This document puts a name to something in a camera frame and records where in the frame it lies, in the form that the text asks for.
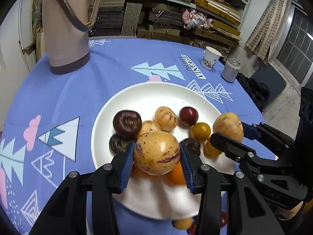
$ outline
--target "striped curtain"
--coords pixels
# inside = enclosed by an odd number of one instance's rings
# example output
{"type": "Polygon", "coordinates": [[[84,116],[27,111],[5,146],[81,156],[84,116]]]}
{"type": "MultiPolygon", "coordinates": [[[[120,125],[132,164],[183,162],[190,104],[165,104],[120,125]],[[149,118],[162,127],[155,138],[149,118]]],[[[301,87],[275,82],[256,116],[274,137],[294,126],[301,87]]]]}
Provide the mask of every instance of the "striped curtain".
{"type": "Polygon", "coordinates": [[[258,24],[246,42],[246,46],[253,51],[265,64],[268,62],[269,52],[273,53],[271,43],[281,24],[288,0],[270,0],[258,24]]]}

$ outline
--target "blue tablecloth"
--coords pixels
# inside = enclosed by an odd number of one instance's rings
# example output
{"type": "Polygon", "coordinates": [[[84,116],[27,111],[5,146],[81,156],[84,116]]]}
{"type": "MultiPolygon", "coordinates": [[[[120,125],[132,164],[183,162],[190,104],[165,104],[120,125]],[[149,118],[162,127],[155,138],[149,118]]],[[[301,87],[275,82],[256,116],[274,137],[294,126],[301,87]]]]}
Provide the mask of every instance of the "blue tablecloth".
{"type": "MultiPolygon", "coordinates": [[[[234,112],[248,124],[264,121],[240,84],[223,80],[220,62],[211,71],[201,66],[200,48],[144,39],[92,40],[89,46],[90,61],[66,75],[53,75],[47,56],[42,57],[7,115],[0,143],[1,205],[21,234],[28,234],[70,171],[95,170],[90,151],[94,121],[103,105],[126,87],[171,82],[196,91],[221,113],[234,112]]],[[[243,143],[261,157],[274,157],[256,141],[243,143]]],[[[186,234],[174,229],[170,220],[152,220],[114,204],[121,235],[186,234]]],[[[90,195],[87,224],[92,233],[90,195]]]]}

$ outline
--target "cup rim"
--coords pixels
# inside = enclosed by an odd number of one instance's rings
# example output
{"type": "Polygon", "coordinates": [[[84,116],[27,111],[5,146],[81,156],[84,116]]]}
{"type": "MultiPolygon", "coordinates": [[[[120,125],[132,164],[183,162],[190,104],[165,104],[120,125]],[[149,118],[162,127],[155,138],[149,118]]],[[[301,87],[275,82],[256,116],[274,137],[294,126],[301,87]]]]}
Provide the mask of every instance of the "cup rim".
{"type": "Polygon", "coordinates": [[[218,50],[216,50],[215,48],[212,48],[210,46],[206,46],[205,48],[208,49],[209,51],[211,51],[212,53],[214,53],[215,55],[222,56],[222,54],[218,50]]]}

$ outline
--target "silver bolt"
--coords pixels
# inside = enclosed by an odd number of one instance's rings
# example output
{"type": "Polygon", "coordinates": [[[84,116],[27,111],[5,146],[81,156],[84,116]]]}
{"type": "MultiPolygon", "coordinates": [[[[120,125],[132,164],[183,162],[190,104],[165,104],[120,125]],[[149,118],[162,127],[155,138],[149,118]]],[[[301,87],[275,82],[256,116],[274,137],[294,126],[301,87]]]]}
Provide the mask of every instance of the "silver bolt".
{"type": "Polygon", "coordinates": [[[252,152],[248,152],[248,157],[254,157],[254,154],[252,152]]]}
{"type": "Polygon", "coordinates": [[[258,181],[260,182],[264,181],[264,176],[262,174],[258,175],[258,181]]]}
{"type": "Polygon", "coordinates": [[[201,165],[201,169],[203,170],[209,170],[210,169],[210,166],[208,164],[202,164],[201,165]]]}
{"type": "Polygon", "coordinates": [[[69,174],[70,178],[76,178],[76,176],[78,175],[78,173],[76,171],[71,171],[69,174]]]}
{"type": "Polygon", "coordinates": [[[103,168],[104,168],[105,170],[110,170],[110,169],[113,168],[113,166],[112,166],[112,164],[105,164],[105,165],[103,166],[103,168]]]}
{"type": "Polygon", "coordinates": [[[245,175],[244,175],[241,171],[236,172],[236,177],[237,177],[237,178],[242,179],[244,176],[245,176],[245,175]]]}

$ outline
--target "crumpled cloth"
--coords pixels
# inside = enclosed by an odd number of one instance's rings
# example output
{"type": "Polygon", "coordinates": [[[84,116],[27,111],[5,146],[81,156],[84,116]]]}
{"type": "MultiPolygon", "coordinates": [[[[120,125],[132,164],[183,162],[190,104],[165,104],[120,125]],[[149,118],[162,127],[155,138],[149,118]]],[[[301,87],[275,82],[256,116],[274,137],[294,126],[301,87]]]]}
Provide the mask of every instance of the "crumpled cloth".
{"type": "Polygon", "coordinates": [[[182,21],[186,30],[198,26],[206,30],[212,22],[211,18],[207,19],[207,14],[197,12],[195,9],[182,8],[180,12],[183,14],[182,21]]]}

